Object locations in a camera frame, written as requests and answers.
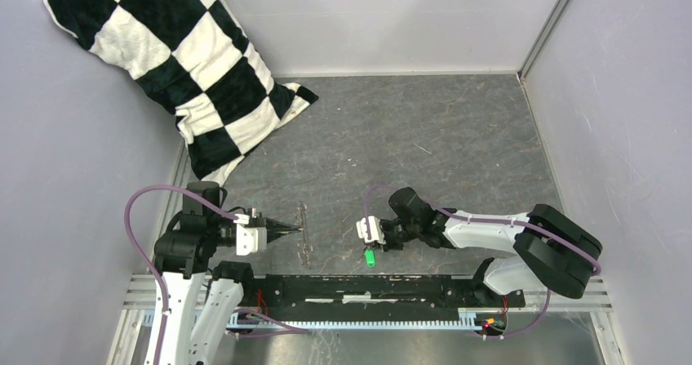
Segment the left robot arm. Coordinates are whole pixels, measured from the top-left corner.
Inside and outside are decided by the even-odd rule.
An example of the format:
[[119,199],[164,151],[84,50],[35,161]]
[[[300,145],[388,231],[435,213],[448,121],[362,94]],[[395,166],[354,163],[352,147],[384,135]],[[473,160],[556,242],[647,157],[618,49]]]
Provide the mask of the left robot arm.
[[196,181],[184,190],[183,205],[155,242],[154,325],[147,364],[211,364],[228,323],[240,305],[256,295],[251,265],[210,260],[218,247],[233,247],[239,256],[263,251],[301,227],[241,209],[222,208],[228,192],[214,181]]

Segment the key with green tag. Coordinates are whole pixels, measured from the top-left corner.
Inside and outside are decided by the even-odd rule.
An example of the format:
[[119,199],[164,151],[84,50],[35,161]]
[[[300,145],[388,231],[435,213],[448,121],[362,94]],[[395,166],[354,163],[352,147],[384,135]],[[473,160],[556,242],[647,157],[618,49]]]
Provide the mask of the key with green tag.
[[376,256],[373,248],[366,247],[363,252],[363,257],[366,265],[369,268],[374,268],[376,266]]

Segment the metal key organizer plate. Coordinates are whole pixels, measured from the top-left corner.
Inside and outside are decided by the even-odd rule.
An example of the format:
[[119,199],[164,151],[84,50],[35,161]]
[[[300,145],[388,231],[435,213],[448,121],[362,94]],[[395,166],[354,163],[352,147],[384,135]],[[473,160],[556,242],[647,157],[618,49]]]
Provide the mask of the metal key organizer plate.
[[308,231],[308,214],[307,205],[303,201],[298,202],[296,209],[296,224],[299,226],[301,239],[299,241],[299,258],[302,266],[305,269],[311,269],[313,267],[311,261],[312,246],[310,244],[309,231]]

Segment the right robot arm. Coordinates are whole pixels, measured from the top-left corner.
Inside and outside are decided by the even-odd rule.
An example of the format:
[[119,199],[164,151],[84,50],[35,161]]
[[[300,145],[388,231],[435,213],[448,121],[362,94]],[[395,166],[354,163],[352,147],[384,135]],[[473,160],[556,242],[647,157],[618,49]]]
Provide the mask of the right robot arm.
[[548,204],[510,215],[472,214],[437,207],[414,189],[396,190],[388,205],[392,220],[367,212],[357,222],[366,263],[374,266],[373,252],[401,250],[413,240],[440,249],[482,248],[506,253],[484,260],[474,274],[472,298],[492,306],[517,291],[547,289],[580,299],[591,277],[601,272],[601,242]]

